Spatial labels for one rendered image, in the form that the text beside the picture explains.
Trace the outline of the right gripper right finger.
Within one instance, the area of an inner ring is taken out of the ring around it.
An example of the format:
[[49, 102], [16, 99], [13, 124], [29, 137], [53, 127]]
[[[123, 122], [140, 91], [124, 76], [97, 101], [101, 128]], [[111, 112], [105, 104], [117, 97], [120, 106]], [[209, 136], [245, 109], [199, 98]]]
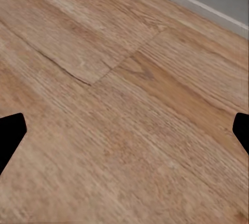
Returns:
[[249, 155], [249, 115], [237, 113], [232, 130]]

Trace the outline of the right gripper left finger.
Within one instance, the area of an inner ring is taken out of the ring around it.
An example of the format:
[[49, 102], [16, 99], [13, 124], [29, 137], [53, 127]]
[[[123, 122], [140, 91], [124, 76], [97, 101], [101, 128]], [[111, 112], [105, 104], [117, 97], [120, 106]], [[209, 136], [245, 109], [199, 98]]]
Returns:
[[0, 118], [0, 175], [25, 134], [23, 113]]

